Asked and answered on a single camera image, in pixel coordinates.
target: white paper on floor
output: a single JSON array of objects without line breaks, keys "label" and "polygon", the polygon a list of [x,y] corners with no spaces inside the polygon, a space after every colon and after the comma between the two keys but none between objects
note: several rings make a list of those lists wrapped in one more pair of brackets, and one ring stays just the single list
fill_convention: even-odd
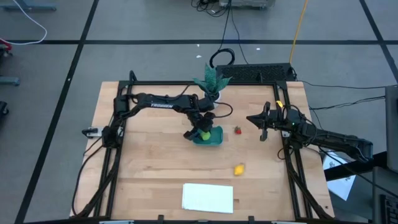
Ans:
[{"label": "white paper on floor", "polygon": [[182,208],[204,212],[234,212],[232,186],[211,184],[184,184],[182,188]]},{"label": "white paper on floor", "polygon": [[[343,164],[347,163],[344,159],[338,157],[333,152],[328,152],[328,154]],[[336,167],[336,166],[341,166],[341,164],[326,155],[323,160],[323,170],[326,170],[326,169],[329,169],[332,167]],[[351,188],[354,183],[354,179],[355,179],[355,175],[352,175],[350,177],[328,181],[328,183],[327,183],[328,188],[335,195],[337,195],[337,196],[341,197],[343,200],[347,201],[349,192],[351,191]]]}]

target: green bowl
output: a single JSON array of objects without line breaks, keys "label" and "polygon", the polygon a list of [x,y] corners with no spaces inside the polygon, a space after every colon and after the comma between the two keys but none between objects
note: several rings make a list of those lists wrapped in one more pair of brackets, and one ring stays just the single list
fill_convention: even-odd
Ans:
[{"label": "green bowl", "polygon": [[223,143],[223,128],[217,126],[210,130],[211,136],[208,140],[204,141],[201,138],[194,138],[192,141],[198,146],[219,146]]}]

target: yellow cable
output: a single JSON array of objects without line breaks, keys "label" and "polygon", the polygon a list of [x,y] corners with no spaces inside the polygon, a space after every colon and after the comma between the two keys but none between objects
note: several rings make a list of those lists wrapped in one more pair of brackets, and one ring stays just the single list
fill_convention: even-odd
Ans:
[{"label": "yellow cable", "polygon": [[299,20],[298,25],[297,25],[296,34],[294,35],[292,50],[290,51],[290,57],[289,57],[289,63],[290,63],[290,64],[292,64],[294,47],[295,47],[295,45],[296,45],[297,36],[299,35],[299,30],[300,30],[300,27],[301,27],[301,22],[303,21],[303,16],[304,16],[305,8],[307,8],[307,3],[308,3],[308,0],[305,0],[303,10],[301,11],[300,20]]}]

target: gray floor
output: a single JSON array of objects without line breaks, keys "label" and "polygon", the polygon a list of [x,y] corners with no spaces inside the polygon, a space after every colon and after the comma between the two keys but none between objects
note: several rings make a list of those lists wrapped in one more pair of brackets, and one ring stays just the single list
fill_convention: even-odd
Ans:
[{"label": "gray floor", "polygon": [[[58,11],[31,13],[48,31],[48,40],[78,40],[92,0],[51,1]],[[265,10],[234,10],[242,39],[291,40],[304,0],[278,0]],[[398,39],[395,0],[366,1],[386,40]],[[18,12],[0,11],[0,37],[38,39],[42,30]],[[100,0],[88,40],[220,39],[225,17],[196,12],[189,0]],[[226,39],[236,39],[232,23]],[[376,40],[357,0],[310,1],[300,40]],[[225,45],[244,63],[238,45]],[[250,63],[289,59],[290,45],[242,45]],[[398,60],[398,46],[388,46]],[[85,45],[73,77],[49,154],[29,207],[26,221],[67,218],[86,139],[81,130],[91,124],[101,82],[126,79],[133,69],[139,80],[191,80],[202,77],[204,64],[218,44]],[[14,47],[14,57],[0,74],[21,78],[21,85],[0,86],[0,100],[10,114],[0,131],[0,223],[12,223],[22,202],[44,137],[52,119],[76,45]],[[215,64],[228,63],[220,55]],[[396,84],[378,45],[298,45],[293,66],[298,79],[325,85],[376,86]],[[306,85],[310,106],[328,106],[383,95],[382,90],[346,90]],[[384,101],[319,111],[325,129],[355,134],[386,150]]]}]

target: black keyboard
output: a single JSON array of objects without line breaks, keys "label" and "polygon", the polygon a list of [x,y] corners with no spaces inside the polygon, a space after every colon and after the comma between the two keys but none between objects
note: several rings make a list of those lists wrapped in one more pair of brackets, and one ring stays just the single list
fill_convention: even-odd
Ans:
[{"label": "black keyboard", "polygon": [[381,220],[384,224],[398,224],[398,199],[380,195]]},{"label": "black keyboard", "polygon": [[294,81],[289,63],[270,63],[253,65],[219,65],[217,75],[232,77],[236,82]]}]

